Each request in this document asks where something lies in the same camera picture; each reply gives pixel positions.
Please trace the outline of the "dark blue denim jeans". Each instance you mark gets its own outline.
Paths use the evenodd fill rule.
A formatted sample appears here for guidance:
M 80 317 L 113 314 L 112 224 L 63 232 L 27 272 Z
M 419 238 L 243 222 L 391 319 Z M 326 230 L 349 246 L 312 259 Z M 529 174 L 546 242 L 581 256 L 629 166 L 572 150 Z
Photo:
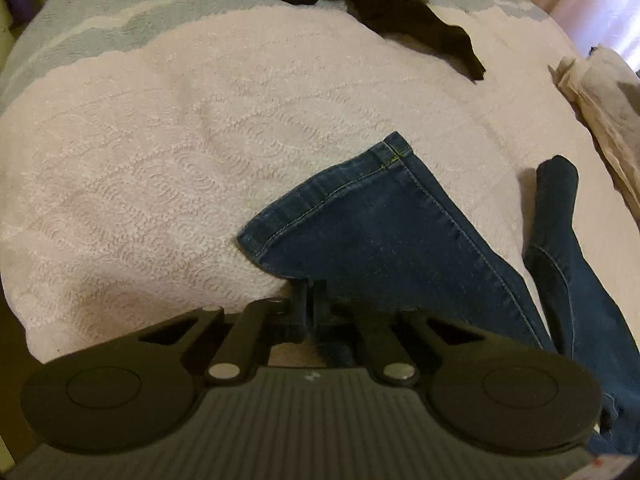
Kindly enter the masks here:
M 398 133 L 279 198 L 239 234 L 259 269 L 322 281 L 333 298 L 425 308 L 561 353 L 603 390 L 593 452 L 639 451 L 639 351 L 573 230 L 576 167 L 536 171 L 525 272 L 496 254 Z

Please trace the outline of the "pink grey bedspread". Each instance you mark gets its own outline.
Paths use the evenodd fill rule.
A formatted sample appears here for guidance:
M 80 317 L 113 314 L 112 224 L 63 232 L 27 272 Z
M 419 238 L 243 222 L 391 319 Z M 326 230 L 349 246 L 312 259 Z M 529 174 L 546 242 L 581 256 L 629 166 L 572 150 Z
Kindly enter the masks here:
M 432 5 L 481 82 L 338 1 L 48 0 L 1 74 L 1 277 L 30 353 L 277 294 L 236 233 L 395 131 L 516 270 L 535 168 L 568 158 L 582 252 L 636 330 L 637 223 L 551 76 L 577 48 L 529 0 Z

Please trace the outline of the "folded beige blanket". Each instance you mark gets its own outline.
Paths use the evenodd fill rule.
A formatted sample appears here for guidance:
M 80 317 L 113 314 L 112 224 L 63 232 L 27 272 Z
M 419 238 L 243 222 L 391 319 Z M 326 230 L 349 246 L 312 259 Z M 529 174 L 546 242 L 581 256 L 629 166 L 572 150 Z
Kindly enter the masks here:
M 639 77 L 614 50 L 597 46 L 585 58 L 566 56 L 554 83 L 579 115 L 611 169 L 631 213 L 639 215 Z

